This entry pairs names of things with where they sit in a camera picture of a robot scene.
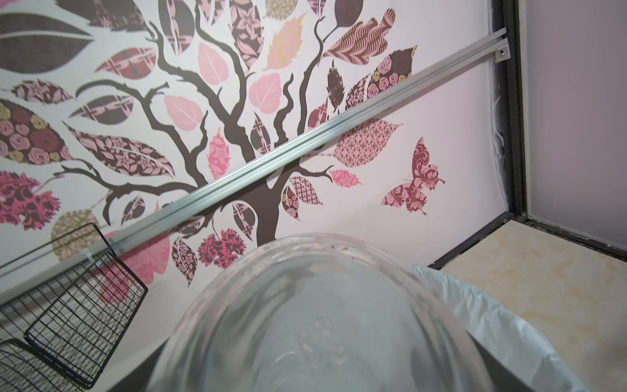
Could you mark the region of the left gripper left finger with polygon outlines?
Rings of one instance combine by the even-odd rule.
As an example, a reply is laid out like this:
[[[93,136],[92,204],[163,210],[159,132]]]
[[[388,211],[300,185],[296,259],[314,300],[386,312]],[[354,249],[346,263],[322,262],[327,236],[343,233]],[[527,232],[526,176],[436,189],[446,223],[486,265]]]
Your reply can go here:
[[[146,391],[168,338],[138,349],[105,371],[105,391]]]

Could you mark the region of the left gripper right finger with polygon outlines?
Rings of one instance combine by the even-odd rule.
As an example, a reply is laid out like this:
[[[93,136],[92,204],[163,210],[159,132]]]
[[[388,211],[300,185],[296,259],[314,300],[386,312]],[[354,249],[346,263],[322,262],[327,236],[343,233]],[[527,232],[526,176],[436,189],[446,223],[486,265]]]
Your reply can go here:
[[[512,374],[492,354],[490,354],[476,339],[472,338],[488,374],[497,392],[532,392],[532,389],[523,383],[516,375]]]

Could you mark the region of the glass jar tan lid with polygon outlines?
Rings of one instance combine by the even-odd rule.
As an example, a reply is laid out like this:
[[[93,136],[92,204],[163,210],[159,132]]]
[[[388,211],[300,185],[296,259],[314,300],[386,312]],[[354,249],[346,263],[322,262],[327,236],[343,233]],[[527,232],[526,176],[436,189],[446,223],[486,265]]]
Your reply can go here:
[[[194,300],[150,391],[492,391],[470,335],[424,279],[352,238],[247,253]]]

